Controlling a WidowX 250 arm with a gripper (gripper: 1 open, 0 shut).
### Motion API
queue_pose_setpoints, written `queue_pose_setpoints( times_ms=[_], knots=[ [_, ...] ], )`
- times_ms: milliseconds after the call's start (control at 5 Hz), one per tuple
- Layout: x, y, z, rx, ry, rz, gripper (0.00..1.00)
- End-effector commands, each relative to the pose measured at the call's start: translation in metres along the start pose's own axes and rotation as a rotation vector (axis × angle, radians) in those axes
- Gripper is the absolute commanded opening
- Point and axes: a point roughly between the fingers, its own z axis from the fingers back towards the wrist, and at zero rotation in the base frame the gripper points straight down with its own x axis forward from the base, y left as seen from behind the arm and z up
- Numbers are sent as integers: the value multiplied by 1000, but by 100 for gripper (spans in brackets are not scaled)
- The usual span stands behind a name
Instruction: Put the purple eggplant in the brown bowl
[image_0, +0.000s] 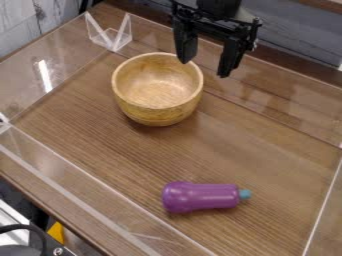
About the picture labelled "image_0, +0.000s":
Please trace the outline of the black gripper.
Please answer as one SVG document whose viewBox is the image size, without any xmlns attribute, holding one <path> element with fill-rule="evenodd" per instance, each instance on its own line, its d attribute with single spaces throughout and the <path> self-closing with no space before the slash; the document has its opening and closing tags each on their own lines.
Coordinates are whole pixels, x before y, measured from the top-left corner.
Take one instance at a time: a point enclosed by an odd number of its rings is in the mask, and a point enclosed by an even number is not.
<svg viewBox="0 0 342 256">
<path fill-rule="evenodd" d="M 218 76 L 226 78 L 245 54 L 257 47 L 262 20 L 244 7 L 242 0 L 170 0 L 174 42 L 180 61 L 189 63 L 198 52 L 198 34 L 225 40 Z"/>
</svg>

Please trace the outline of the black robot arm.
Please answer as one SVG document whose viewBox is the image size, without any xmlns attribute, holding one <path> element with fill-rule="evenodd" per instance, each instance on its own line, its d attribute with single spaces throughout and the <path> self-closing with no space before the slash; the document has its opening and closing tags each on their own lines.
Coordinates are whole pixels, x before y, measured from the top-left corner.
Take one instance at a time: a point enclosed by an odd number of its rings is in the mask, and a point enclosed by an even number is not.
<svg viewBox="0 0 342 256">
<path fill-rule="evenodd" d="M 242 0 L 170 0 L 177 56 L 188 64 L 198 54 L 200 34 L 224 43 L 217 75 L 230 76 L 244 55 L 257 48 L 262 21 L 241 7 Z"/>
</svg>

